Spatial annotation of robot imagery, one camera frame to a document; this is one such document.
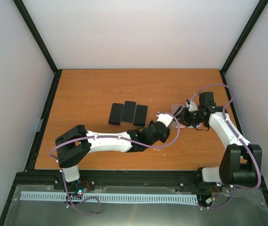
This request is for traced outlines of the clear magsafe phone case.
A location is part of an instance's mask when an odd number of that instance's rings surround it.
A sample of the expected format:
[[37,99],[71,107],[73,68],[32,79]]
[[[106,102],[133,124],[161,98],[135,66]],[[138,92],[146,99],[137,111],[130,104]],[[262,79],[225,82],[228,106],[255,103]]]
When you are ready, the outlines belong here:
[[181,122],[180,115],[185,109],[185,105],[172,105],[171,106],[171,114],[174,115],[179,121],[179,127],[185,128],[186,126]]

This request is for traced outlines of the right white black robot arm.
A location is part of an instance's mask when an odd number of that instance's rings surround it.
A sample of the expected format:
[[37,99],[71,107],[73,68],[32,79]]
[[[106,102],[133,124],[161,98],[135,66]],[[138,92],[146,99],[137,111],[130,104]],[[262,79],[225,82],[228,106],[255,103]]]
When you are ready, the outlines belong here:
[[204,182],[258,189],[261,185],[262,149],[253,145],[236,128],[224,106],[216,105],[212,92],[199,93],[199,105],[188,99],[175,116],[186,127],[203,124],[213,129],[225,152],[218,167],[201,169]]

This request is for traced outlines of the black phone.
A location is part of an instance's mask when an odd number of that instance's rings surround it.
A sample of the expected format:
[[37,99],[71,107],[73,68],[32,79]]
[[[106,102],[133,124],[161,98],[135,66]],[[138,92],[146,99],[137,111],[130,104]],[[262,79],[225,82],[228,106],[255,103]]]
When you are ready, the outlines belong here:
[[121,121],[126,123],[133,123],[135,110],[136,110],[136,102],[125,101]]

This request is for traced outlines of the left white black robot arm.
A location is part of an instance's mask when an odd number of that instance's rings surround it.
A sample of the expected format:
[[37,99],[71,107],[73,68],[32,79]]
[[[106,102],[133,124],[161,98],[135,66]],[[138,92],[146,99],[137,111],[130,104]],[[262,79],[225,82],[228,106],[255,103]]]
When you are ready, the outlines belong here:
[[78,164],[90,153],[117,151],[121,153],[143,152],[157,141],[166,142],[170,135],[170,120],[151,121],[144,129],[130,129],[121,133],[96,133],[77,125],[55,140],[57,161],[64,183],[70,189],[81,184]]

